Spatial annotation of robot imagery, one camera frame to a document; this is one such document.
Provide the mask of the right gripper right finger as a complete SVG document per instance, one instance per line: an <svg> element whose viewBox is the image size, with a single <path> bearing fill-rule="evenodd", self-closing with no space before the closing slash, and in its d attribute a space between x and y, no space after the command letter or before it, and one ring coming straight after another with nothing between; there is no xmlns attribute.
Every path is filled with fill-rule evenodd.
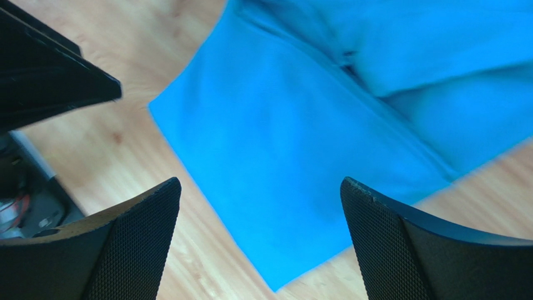
<svg viewBox="0 0 533 300"><path fill-rule="evenodd" d="M531 299L532 241L446 221L346 177L343 211L369 299Z"/></svg>

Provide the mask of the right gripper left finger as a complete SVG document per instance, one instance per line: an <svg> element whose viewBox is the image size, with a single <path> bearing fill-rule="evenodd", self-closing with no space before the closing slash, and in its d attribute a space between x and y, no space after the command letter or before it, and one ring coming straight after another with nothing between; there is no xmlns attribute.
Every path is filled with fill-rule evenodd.
<svg viewBox="0 0 533 300"><path fill-rule="evenodd" d="M2 299L155 299L180 209L176 177L31 238L1 241Z"/></svg>

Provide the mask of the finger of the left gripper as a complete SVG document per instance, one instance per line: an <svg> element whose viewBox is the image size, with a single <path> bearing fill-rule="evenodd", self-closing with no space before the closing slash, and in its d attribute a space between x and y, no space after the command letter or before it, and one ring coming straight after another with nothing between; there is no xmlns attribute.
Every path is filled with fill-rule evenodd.
<svg viewBox="0 0 533 300"><path fill-rule="evenodd" d="M85 60L77 44L1 1L2 133L121 97L121 83Z"/></svg>

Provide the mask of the teal blue t-shirt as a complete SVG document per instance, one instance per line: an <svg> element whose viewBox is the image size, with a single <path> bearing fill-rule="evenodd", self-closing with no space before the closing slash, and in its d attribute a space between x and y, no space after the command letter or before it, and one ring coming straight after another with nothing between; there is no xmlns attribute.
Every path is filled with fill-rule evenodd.
<svg viewBox="0 0 533 300"><path fill-rule="evenodd" d="M531 1L229 1L148 106L276 291L350 244L350 176L414 204L532 136Z"/></svg>

